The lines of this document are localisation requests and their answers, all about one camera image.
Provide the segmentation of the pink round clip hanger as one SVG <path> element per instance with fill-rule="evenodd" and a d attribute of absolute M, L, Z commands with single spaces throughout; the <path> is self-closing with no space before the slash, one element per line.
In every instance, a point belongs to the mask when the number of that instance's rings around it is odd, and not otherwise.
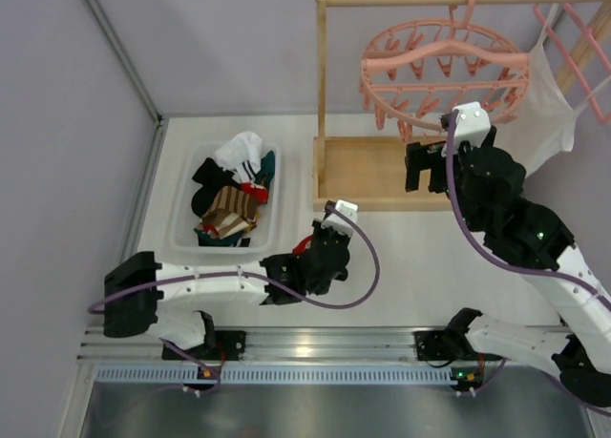
<path fill-rule="evenodd" d="M 492 120 L 511 122 L 530 83 L 530 56 L 464 12 L 413 19 L 375 35 L 361 58 L 359 93 L 377 129 L 393 120 L 404 141 L 412 130 L 436 131 L 433 115 L 478 102 Z"/>

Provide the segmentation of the red Christmas sock front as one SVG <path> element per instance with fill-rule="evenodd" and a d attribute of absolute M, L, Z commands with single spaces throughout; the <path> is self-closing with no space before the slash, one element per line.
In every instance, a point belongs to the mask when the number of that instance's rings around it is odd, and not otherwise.
<path fill-rule="evenodd" d="M 255 182 L 245 182 L 241 184 L 241 190 L 255 199 L 259 205 L 267 204 L 269 191 L 266 187 Z"/>

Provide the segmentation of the brown beige striped sock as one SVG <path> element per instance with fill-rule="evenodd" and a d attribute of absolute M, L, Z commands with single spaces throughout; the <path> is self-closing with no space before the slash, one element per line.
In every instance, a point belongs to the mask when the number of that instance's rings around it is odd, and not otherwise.
<path fill-rule="evenodd" d="M 257 222 L 259 202 L 232 186 L 223 187 L 200 218 L 198 228 L 213 239 L 225 239 Z"/>

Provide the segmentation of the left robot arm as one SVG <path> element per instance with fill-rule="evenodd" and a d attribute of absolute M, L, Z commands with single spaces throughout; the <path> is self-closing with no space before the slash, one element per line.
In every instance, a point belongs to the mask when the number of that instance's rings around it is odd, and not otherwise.
<path fill-rule="evenodd" d="M 184 352 L 216 342 L 208 308 L 216 303 L 289 305 L 325 295 L 332 282 L 348 277 L 352 229 L 343 222 L 316 220 L 302 251 L 227 266 L 184 266 L 138 252 L 104 279 L 103 334 L 126 339 L 148 335 Z"/>

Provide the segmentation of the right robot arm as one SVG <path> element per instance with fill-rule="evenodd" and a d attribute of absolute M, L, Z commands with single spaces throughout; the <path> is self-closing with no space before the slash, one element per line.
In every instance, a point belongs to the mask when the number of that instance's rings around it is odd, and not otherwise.
<path fill-rule="evenodd" d="M 610 296 L 592 274 L 575 238 L 558 215 L 523 196 L 525 168 L 494 146 L 462 142 L 446 172 L 444 142 L 407 146 L 407 191 L 431 173 L 429 190 L 445 193 L 460 211 L 470 244 L 489 262 L 519 274 L 559 313 L 562 333 L 499 321 L 461 309 L 444 330 L 457 359 L 497 355 L 534 367 L 585 404 L 610 406 Z"/>

